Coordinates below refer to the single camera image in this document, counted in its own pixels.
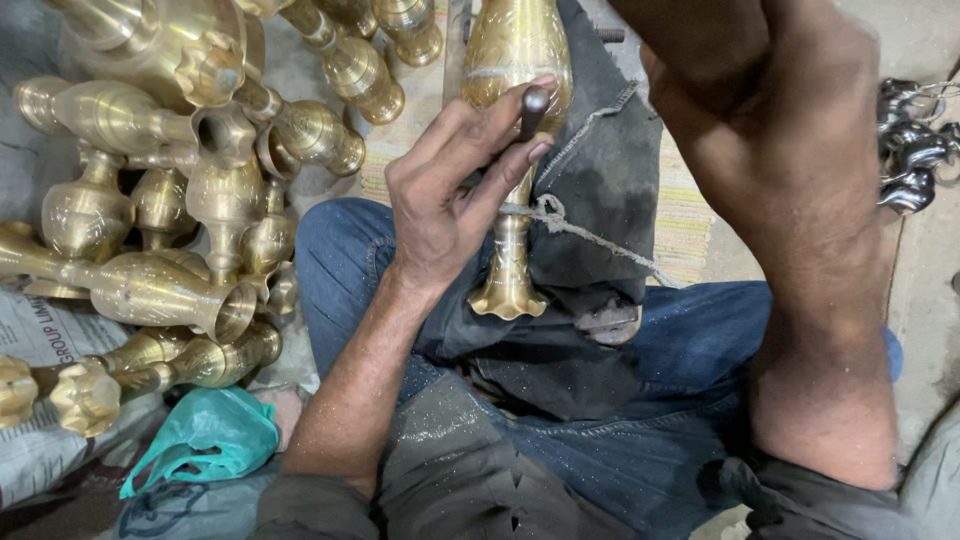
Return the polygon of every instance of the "sack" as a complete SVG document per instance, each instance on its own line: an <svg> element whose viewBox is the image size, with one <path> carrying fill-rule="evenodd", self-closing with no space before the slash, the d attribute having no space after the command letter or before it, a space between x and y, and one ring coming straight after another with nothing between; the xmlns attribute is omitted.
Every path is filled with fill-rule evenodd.
<svg viewBox="0 0 960 540"><path fill-rule="evenodd" d="M236 386L197 388L183 397L133 467L120 499L143 492L161 477L186 481L241 478L266 463L279 442L274 407ZM147 482L133 479L147 465Z"/></svg>

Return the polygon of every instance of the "leg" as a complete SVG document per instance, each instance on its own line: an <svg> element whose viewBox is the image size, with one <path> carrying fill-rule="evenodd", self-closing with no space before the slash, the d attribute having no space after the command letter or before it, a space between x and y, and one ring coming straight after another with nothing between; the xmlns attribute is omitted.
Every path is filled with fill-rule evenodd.
<svg viewBox="0 0 960 540"><path fill-rule="evenodd" d="M747 376L772 298L766 283L651 287L637 354L637 397L604 422L550 424L486 410L516 448L641 534L683 539L736 504L713 466L750 443ZM902 354L887 331L891 373Z"/></svg>
<svg viewBox="0 0 960 540"><path fill-rule="evenodd" d="M300 220L297 277L321 380L360 324L395 250L393 212L373 201L326 201ZM422 356L411 356L400 400L436 377Z"/></svg>

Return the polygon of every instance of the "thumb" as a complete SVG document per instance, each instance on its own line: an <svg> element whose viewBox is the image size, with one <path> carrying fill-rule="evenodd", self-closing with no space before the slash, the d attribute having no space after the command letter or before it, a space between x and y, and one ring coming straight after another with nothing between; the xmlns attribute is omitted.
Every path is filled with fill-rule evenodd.
<svg viewBox="0 0 960 540"><path fill-rule="evenodd" d="M553 146L553 136L537 133L528 142L515 143L504 152L466 199L461 213L464 226L485 231L507 195L523 180L530 167Z"/></svg>

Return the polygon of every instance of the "rope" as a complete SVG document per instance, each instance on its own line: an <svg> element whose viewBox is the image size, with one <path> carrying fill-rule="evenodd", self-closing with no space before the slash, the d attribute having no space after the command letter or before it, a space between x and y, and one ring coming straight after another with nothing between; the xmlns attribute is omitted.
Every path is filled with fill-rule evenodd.
<svg viewBox="0 0 960 540"><path fill-rule="evenodd" d="M553 170L553 168L557 166L557 164L560 163L560 161L563 160L564 157L566 157L567 154L573 151L573 148L577 145L578 142L580 142L580 138L586 135L587 132L590 131L590 128L593 127L594 120L596 120L601 116L607 116L609 114L617 114L618 112L622 111L623 106L627 105L627 102L630 101L630 98L634 97L634 94L636 93L636 88L638 86L639 86L639 82L637 81L628 82L627 85L624 86L622 90L620 90L620 93L616 96L616 99L613 101L612 105L610 105L605 109L595 110L594 112L592 112L590 116L587 117L587 121L584 122L583 127L580 128L580 131L578 131L577 134L574 135L569 142L567 142L566 146L563 148L563 150L560 151L559 154L557 154L556 156L554 156L552 160L550 160L550 162L547 164L546 167L543 167L543 171L540 172L540 175L537 177L537 184L539 184L540 181L546 178L546 175L548 175L550 171Z"/></svg>
<svg viewBox="0 0 960 540"><path fill-rule="evenodd" d="M552 208L554 211L551 212L547 210L547 206ZM626 257L640 266L649 268L653 273L654 279L657 280L659 284L674 288L681 288L680 284L677 283L676 280L671 278L666 272L660 270L660 268L649 258L637 255L626 248L620 247L609 240L605 240L600 236L591 233L583 227L578 227L567 222L566 208L564 208L564 204L561 203L560 199L558 199L555 195L551 195L549 193L541 195L537 199L536 208L528 208L521 205L515 205L513 203L504 203L504 205L500 207L500 212L511 215L529 216L546 224L547 230L551 233L576 234L600 247L610 250L614 255Z"/></svg>

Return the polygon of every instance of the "pile of brass vases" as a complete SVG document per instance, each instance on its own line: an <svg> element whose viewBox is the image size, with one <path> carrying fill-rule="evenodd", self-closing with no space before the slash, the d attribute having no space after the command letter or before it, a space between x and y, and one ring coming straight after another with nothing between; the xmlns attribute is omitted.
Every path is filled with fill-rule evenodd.
<svg viewBox="0 0 960 540"><path fill-rule="evenodd" d="M285 193L302 163L345 177L364 162L363 138L331 108L260 83L260 17L288 20L322 60L318 77L376 125L405 97L366 39L382 27L414 66L443 40L432 0L43 1L62 13L62 48L89 80L37 77L14 102L38 131L78 139L83 174L44 198L42 236L0 222L0 280L32 277L27 294L88 300L145 328L75 365L0 356L0 427L49 395L64 427L92 436L134 397L226 386L276 360L279 334L254 315L287 314L298 296ZM123 170L146 171L130 196ZM198 223L206 257L174 248ZM132 228L142 251L125 245Z"/></svg>

